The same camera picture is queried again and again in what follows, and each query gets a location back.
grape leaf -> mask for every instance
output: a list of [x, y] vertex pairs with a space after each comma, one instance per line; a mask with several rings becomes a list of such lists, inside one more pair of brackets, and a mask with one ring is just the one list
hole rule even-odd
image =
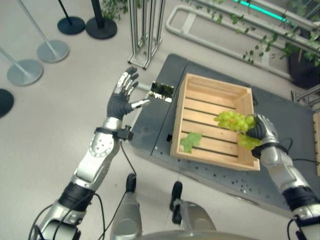
[[196, 132], [190, 132], [186, 137], [181, 138], [180, 145], [183, 146], [183, 152], [190, 154], [192, 147], [199, 146], [201, 138], [202, 134]]

gray floor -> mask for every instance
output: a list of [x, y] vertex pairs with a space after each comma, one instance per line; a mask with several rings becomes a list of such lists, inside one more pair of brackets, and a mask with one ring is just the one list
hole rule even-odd
[[[43, 63], [41, 79], [26, 87], [12, 85], [6, 77], [11, 66], [0, 57], [0, 88], [12, 92], [15, 104], [0, 119], [0, 239], [26, 239], [29, 228], [45, 206], [57, 199], [77, 164], [84, 156], [95, 127], [106, 116], [106, 103], [131, 54], [128, 16], [117, 21], [118, 33], [109, 40], [96, 40], [84, 31], [79, 35], [61, 34], [56, 25], [63, 12], [58, 1], [24, 0], [26, 7], [48, 39], [59, 39], [70, 47], [69, 56], [59, 63]], [[93, 16], [88, 0], [64, 0], [68, 13], [85, 21]], [[166, 20], [179, 0], [167, 0]], [[252, 47], [250, 40], [230, 33], [221, 26], [214, 30], [195, 29], [232, 49]], [[12, 0], [0, 5], [0, 46], [15, 59], [37, 59], [36, 49], [42, 43], [36, 30]], [[241, 81], [256, 85], [284, 98], [297, 89], [289, 81], [256, 67], [208, 50], [167, 32], [146, 71], [139, 69], [140, 82], [150, 85], [157, 77], [166, 57], [176, 53]], [[143, 98], [137, 90], [132, 98]], [[135, 113], [126, 117], [131, 123]], [[288, 219], [242, 202], [204, 186], [168, 169], [159, 167], [128, 151], [137, 171], [137, 199], [141, 206], [143, 232], [177, 229], [171, 223], [169, 201], [175, 181], [183, 183], [182, 197], [202, 205], [218, 230], [261, 240], [286, 239]], [[101, 195], [107, 222], [111, 219], [124, 192], [130, 167], [120, 152], [98, 193]], [[101, 234], [101, 213], [97, 200], [88, 208], [79, 226], [82, 239], [95, 240]], [[295, 239], [295, 224], [291, 239]]]

metal pole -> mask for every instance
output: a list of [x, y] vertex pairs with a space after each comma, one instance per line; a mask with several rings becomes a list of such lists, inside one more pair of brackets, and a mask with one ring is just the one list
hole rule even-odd
[[142, 0], [142, 40], [147, 37], [147, 0]]
[[132, 0], [132, 7], [133, 7], [133, 26], [134, 26], [134, 39], [135, 39], [135, 48], [138, 48], [138, 20], [137, 20], [137, 0]]
[[154, 24], [155, 24], [155, 10], [156, 10], [156, 0], [150, 0], [150, 19], [149, 19], [149, 31], [148, 31], [148, 47], [147, 47], [147, 61], [145, 67], [149, 64], [151, 60], [153, 39], [154, 39]]
[[62, 11], [64, 12], [65, 17], [66, 17], [66, 19], [68, 20], [69, 24], [72, 25], [72, 21], [70, 20], [70, 17], [68, 16], [68, 13], [67, 13], [67, 11], [65, 10], [65, 7], [64, 7], [64, 5], [62, 4], [61, 0], [58, 0], [58, 2], [59, 2], [59, 4], [60, 4], [60, 6], [61, 6], [61, 8], [62, 8]]
[[161, 29], [162, 23], [164, 21], [164, 11], [165, 11], [166, 0], [161, 0], [159, 7], [159, 17], [158, 17], [158, 27], [156, 30], [156, 43], [158, 44], [161, 39]]
[[290, 20], [291, 22], [296, 23], [297, 25], [299, 25], [303, 29], [312, 31], [312, 30], [317, 29], [317, 27], [318, 27], [312, 21], [309, 21], [309, 20], [307, 20], [307, 19], [305, 19], [305, 18], [303, 18], [303, 17], [301, 17], [291, 11], [286, 11], [284, 8], [279, 7], [279, 6], [272, 4], [270, 2], [267, 2], [265, 0], [251, 0], [251, 4], [257, 4], [257, 5], [263, 6], [265, 8], [271, 9], [279, 15], [283, 15], [285, 13], [286, 19]]
[[94, 16], [95, 16], [95, 20], [96, 20], [96, 24], [98, 26], [98, 29], [103, 29], [105, 27], [105, 20], [102, 17], [99, 0], [91, 0], [91, 3], [92, 3]]
[[28, 16], [28, 18], [30, 19], [31, 23], [33, 24], [33, 26], [35, 27], [36, 31], [38, 32], [38, 34], [40, 35], [40, 37], [45, 41], [45, 43], [47, 44], [47, 46], [50, 48], [50, 50], [54, 53], [55, 50], [52, 47], [52, 45], [49, 43], [49, 41], [47, 40], [46, 36], [44, 35], [44, 33], [40, 30], [39, 26], [37, 25], [36, 21], [33, 19], [33, 17], [30, 15], [30, 12], [27, 10], [26, 6], [23, 4], [23, 2], [21, 0], [17, 0], [17, 2], [20, 4], [21, 8], [23, 9], [23, 11], [25, 12], [25, 14]]
[[[230, 57], [233, 57], [235, 59], [238, 59], [238, 60], [243, 61], [243, 62], [248, 64], [248, 62], [243, 59], [243, 55], [242, 54], [239, 54], [239, 53], [231, 51], [231, 50], [229, 50], [227, 48], [221, 47], [220, 45], [218, 45], [218, 44], [216, 44], [214, 42], [209, 42], [209, 41], [207, 41], [205, 39], [202, 39], [202, 38], [200, 38], [198, 36], [195, 36], [195, 35], [192, 35], [192, 34], [185, 34], [184, 32], [181, 31], [181, 29], [172, 27], [170, 25], [170, 22], [173, 20], [173, 17], [175, 16], [177, 10], [179, 10], [179, 9], [183, 9], [183, 10], [187, 10], [187, 11], [196, 13], [195, 11], [193, 11], [193, 8], [187, 7], [185, 5], [176, 6], [173, 9], [173, 11], [171, 12], [170, 16], [168, 17], [168, 19], [167, 19], [167, 21], [165, 23], [165, 28], [169, 32], [171, 32], [171, 33], [173, 33], [175, 35], [178, 35], [178, 36], [180, 36], [180, 37], [182, 37], [184, 39], [187, 39], [187, 40], [193, 41], [195, 43], [201, 44], [201, 45], [203, 45], [203, 46], [205, 46], [207, 48], [210, 48], [210, 49], [216, 50], [216, 51], [218, 51], [220, 53], [226, 54], [226, 55], [228, 55]], [[271, 67], [271, 66], [265, 66], [260, 62], [254, 62], [253, 66], [259, 67], [259, 68], [264, 69], [266, 71], [269, 71], [269, 72], [271, 72], [273, 74], [276, 74], [276, 75], [278, 75], [278, 76], [280, 76], [282, 78], [289, 79], [289, 80], [291, 79], [291, 76], [288, 73], [283, 72], [281, 70], [278, 70], [278, 69], [276, 69], [274, 67]]]
[[25, 75], [30, 75], [19, 63], [16, 62], [2, 47], [0, 47], [0, 52], [11, 62], [13, 63], [21, 72]]
[[287, 42], [293, 43], [295, 46], [302, 48], [308, 52], [318, 54], [320, 52], [319, 46], [317, 44], [311, 44], [309, 41], [301, 36], [295, 36], [295, 38], [291, 38], [289, 35], [287, 35], [287, 31], [281, 27], [278, 27], [274, 24], [270, 24], [266, 21], [263, 21], [261, 19], [258, 19], [257, 17], [251, 16], [247, 13], [244, 13], [239, 10], [235, 10], [233, 8], [230, 8], [228, 6], [225, 6], [223, 4], [214, 4], [211, 2], [205, 2], [203, 0], [192, 0], [195, 3], [198, 3], [200, 5], [204, 5], [207, 8], [215, 8], [218, 11], [221, 11], [226, 14], [235, 14], [239, 18], [243, 16], [243, 20], [251, 23], [254, 26], [258, 26], [259, 28], [262, 28], [264, 30], [267, 30], [271, 33], [276, 33], [282, 38], [285, 38]]
[[134, 26], [134, 20], [133, 20], [133, 18], [134, 18], [133, 17], [133, 14], [134, 14], [133, 0], [128, 0], [128, 10], [129, 10], [131, 46], [132, 46], [132, 57], [131, 58], [133, 58], [137, 52], [137, 40], [135, 39], [135, 26]]
[[308, 102], [308, 105], [309, 105], [310, 107], [313, 107], [313, 105], [315, 105], [315, 104], [317, 104], [317, 103], [320, 103], [320, 98]]
[[303, 99], [304, 97], [310, 95], [310, 94], [314, 94], [314, 93], [318, 93], [320, 92], [320, 84], [306, 90], [305, 92], [295, 96], [295, 100], [296, 101], [300, 101], [301, 99]]

green grapes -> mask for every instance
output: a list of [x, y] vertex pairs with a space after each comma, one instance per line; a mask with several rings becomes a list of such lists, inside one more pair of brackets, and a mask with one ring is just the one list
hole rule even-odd
[[259, 139], [246, 135], [246, 132], [249, 129], [253, 129], [256, 126], [253, 116], [245, 116], [232, 111], [223, 111], [214, 118], [214, 121], [218, 122], [219, 128], [229, 129], [232, 132], [239, 132], [238, 143], [246, 149], [252, 150], [261, 145]]
[[214, 118], [218, 123], [219, 128], [229, 129], [230, 131], [240, 131], [241, 133], [246, 133], [249, 129], [255, 127], [255, 119], [253, 116], [246, 117], [243, 114], [223, 111], [218, 116]]

robotic hand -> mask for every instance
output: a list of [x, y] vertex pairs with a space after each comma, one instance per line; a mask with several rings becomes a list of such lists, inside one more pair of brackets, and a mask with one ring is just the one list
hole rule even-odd
[[260, 139], [262, 145], [252, 150], [268, 169], [271, 179], [284, 196], [300, 228], [299, 239], [320, 239], [320, 204], [302, 174], [294, 167], [287, 150], [279, 144], [273, 123], [263, 115], [254, 114], [256, 126], [246, 134]]
[[118, 80], [107, 105], [107, 117], [101, 127], [97, 127], [88, 150], [64, 189], [41, 222], [34, 240], [78, 240], [80, 224], [86, 214], [95, 191], [99, 188], [114, 156], [120, 148], [120, 139], [132, 138], [130, 126], [122, 129], [124, 115], [146, 106], [150, 100], [143, 99], [129, 103], [132, 91], [139, 84], [134, 82], [139, 76], [137, 68], [128, 68]]

